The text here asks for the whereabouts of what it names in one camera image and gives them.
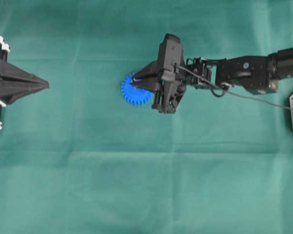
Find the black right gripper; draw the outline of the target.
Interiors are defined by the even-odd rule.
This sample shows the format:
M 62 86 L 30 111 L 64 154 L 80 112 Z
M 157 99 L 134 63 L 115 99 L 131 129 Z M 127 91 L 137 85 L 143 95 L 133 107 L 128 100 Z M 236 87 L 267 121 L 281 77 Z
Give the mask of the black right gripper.
M 179 69 L 183 65 L 183 47 L 180 39 L 173 34 L 166 34 L 159 46 L 157 60 L 135 73 L 132 79 L 143 80 L 133 80 L 131 85 L 156 93 L 152 107 L 159 113 L 174 114 L 186 91 L 186 85 L 182 82 L 185 73 Z

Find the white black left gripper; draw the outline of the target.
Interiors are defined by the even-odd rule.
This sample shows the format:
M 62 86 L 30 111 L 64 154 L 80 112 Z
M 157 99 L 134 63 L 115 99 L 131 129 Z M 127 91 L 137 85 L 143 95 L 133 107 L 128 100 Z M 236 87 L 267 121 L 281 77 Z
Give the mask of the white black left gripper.
M 16 100 L 49 88 L 49 83 L 40 77 L 28 73 L 7 61 L 10 46 L 0 36 L 0 78 L 11 79 L 0 81 L 0 130 L 2 129 L 2 108 Z

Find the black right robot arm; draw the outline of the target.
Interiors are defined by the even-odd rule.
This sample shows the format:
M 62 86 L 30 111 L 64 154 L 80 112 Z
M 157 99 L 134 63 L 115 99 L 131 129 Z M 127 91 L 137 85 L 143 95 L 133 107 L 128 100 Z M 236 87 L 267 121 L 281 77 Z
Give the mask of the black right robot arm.
M 154 93 L 152 108 L 174 114 L 187 86 L 208 89 L 223 97 L 234 86 L 253 95 L 276 93 L 282 79 L 293 78 L 293 48 L 267 56 L 242 56 L 232 59 L 183 57 L 181 40 L 166 34 L 158 57 L 131 79 L 132 86 Z

